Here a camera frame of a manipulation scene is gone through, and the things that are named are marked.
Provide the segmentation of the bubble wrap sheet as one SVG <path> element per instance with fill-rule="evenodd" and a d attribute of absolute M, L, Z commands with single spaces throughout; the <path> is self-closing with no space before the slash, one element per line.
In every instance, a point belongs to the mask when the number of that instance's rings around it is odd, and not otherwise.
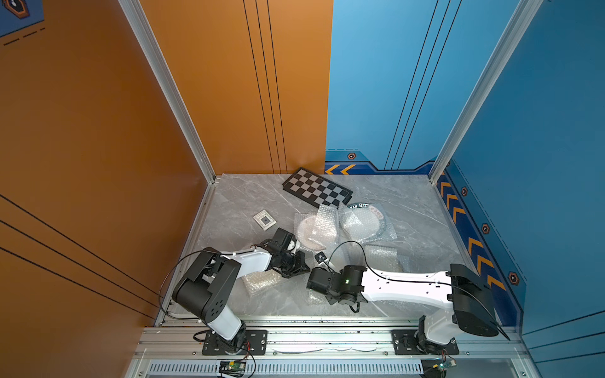
<path fill-rule="evenodd" d="M 325 295 L 311 289 L 307 290 L 307 304 L 309 306 L 322 306 L 328 303 Z"/>

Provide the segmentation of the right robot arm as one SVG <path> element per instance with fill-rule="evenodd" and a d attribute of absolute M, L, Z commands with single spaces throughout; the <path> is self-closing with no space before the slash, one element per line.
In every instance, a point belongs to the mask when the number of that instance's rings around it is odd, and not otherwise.
<path fill-rule="evenodd" d="M 357 313 L 365 302 L 409 302 L 431 306 L 415 332 L 392 333 L 397 354 L 446 356 L 457 352 L 455 337 L 462 333 L 496 337 L 506 335 L 496 320 L 491 288 L 465 265 L 452 264 L 448 271 L 386 272 L 365 266 L 345 266 L 339 272 L 317 267 L 307 287 L 329 304 L 349 306 Z"/>

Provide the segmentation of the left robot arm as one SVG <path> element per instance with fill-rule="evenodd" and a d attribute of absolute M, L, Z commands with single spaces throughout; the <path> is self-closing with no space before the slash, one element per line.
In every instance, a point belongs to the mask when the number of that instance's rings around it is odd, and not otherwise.
<path fill-rule="evenodd" d="M 222 350 L 246 352 L 247 327 L 228 307 L 228 298 L 239 278 L 266 271 L 286 279 L 310 272 L 294 234 L 279 228 L 273 237 L 244 250 L 200 250 L 173 289 L 172 299 L 208 327 Z"/>

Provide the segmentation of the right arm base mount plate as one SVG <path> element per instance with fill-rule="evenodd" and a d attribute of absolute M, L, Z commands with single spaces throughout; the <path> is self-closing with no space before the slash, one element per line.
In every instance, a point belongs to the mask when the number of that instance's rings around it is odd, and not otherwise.
<path fill-rule="evenodd" d="M 391 331 L 391 337 L 397 355 L 424 354 L 447 357 L 459 354 L 455 339 L 451 339 L 447 345 L 440 345 L 420 336 L 417 329 L 395 329 Z"/>

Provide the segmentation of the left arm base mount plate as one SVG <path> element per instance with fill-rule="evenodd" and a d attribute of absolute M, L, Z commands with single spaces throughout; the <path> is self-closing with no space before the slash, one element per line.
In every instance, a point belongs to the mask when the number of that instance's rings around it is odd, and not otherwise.
<path fill-rule="evenodd" d="M 208 333 L 203 343 L 202 354 L 206 356 L 244 355 L 253 356 L 266 354 L 266 330 L 244 330 L 236 334 L 233 340 L 227 340 L 216 332 Z"/>

